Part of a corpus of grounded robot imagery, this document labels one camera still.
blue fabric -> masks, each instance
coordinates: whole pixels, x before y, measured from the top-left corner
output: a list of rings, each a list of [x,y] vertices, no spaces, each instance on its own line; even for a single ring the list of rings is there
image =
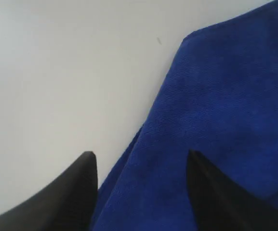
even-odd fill
[[[99,192],[93,231],[195,231],[189,149],[278,207],[278,0],[184,39]]]

